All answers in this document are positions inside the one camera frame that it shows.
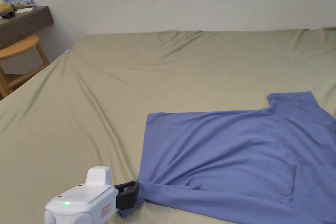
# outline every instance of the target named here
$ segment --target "bed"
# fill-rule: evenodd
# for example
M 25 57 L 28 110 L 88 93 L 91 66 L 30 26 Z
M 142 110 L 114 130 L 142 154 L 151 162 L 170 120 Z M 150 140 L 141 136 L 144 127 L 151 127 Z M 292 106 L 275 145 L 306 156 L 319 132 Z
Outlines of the bed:
M 43 223 L 52 197 L 109 166 L 137 179 L 148 113 L 256 110 L 312 91 L 336 116 L 336 30 L 91 35 L 0 102 L 1 223 Z M 144 203 L 110 223 L 223 223 Z

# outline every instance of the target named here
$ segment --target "wooden desk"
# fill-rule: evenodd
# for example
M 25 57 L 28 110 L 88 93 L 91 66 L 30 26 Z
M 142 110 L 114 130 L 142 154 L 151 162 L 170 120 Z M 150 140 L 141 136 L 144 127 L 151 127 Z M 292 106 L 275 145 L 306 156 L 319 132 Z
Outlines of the wooden desk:
M 54 23 L 48 6 L 34 7 L 30 12 L 0 20 L 0 50 L 23 40 Z

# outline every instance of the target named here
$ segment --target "fabric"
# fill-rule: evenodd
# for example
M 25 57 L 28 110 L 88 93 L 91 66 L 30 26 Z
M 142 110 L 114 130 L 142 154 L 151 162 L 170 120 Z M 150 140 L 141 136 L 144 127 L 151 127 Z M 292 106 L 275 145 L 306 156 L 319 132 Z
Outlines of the fabric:
M 270 93 L 312 91 L 336 115 L 335 45 L 335 29 L 84 38 L 0 102 L 0 223 L 43 223 L 93 166 L 137 179 L 149 113 L 258 110 Z M 110 223 L 223 221 L 145 202 Z
M 335 223 L 336 119 L 310 92 L 147 119 L 139 202 L 239 224 Z

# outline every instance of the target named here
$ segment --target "blue t-shirt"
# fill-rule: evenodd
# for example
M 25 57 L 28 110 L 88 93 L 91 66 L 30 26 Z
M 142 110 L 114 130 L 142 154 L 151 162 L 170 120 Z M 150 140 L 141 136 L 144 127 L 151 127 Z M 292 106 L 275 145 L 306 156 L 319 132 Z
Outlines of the blue t-shirt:
M 149 114 L 139 202 L 239 224 L 336 223 L 336 119 L 310 92 L 268 100 Z

